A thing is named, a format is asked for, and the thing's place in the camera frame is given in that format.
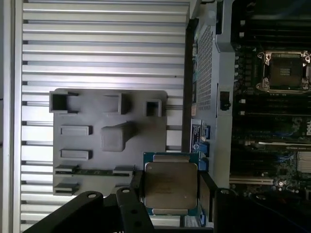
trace gray plastic shroud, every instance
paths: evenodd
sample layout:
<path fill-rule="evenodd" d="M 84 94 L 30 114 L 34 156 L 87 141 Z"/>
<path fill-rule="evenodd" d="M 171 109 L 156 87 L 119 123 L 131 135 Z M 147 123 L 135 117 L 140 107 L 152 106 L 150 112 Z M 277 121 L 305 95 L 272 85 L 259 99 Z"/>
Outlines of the gray plastic shroud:
<path fill-rule="evenodd" d="M 53 193 L 108 196 L 166 147 L 165 91 L 57 89 L 50 93 Z"/>

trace cpu socket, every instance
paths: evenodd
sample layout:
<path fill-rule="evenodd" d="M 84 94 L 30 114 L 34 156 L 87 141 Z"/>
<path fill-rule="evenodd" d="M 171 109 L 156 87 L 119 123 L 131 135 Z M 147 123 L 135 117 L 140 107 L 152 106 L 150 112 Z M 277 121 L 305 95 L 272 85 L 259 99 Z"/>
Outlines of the cpu socket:
<path fill-rule="evenodd" d="M 265 51 L 262 60 L 260 91 L 279 94 L 304 94 L 311 91 L 310 53 L 307 51 Z"/>

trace motherboard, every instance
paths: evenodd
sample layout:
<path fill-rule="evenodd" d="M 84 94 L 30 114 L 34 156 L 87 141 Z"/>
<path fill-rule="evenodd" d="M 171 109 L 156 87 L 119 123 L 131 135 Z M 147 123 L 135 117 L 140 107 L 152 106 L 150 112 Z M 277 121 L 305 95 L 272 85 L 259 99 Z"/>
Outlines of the motherboard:
<path fill-rule="evenodd" d="M 311 200 L 311 47 L 289 33 L 295 22 L 259 21 L 255 1 L 241 11 L 233 17 L 239 32 L 232 31 L 230 188 L 245 197 L 274 192 Z"/>

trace blue connector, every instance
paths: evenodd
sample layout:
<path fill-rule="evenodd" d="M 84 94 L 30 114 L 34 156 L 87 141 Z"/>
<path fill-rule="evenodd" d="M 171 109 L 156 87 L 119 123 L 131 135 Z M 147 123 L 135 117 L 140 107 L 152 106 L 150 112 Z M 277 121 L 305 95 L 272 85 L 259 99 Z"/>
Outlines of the blue connector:
<path fill-rule="evenodd" d="M 204 135 L 207 140 L 210 140 L 210 126 L 209 125 L 206 126 Z"/>
<path fill-rule="evenodd" d="M 208 142 L 200 142 L 199 143 L 199 151 L 204 153 L 206 157 L 209 155 L 209 143 Z"/>
<path fill-rule="evenodd" d="M 200 159 L 199 170 L 200 171 L 208 171 L 208 159 L 207 158 Z"/>
<path fill-rule="evenodd" d="M 201 227 L 206 226 L 206 215 L 204 214 L 203 211 L 200 214 L 200 224 L 201 224 Z"/>

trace metal mesh grille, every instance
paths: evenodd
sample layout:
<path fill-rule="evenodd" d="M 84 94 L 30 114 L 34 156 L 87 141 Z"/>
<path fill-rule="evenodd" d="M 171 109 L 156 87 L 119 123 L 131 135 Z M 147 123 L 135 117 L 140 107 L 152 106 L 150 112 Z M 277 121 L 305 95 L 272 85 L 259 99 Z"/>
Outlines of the metal mesh grille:
<path fill-rule="evenodd" d="M 210 109 L 212 83 L 213 32 L 206 27 L 198 43 L 197 104 L 200 110 Z"/>

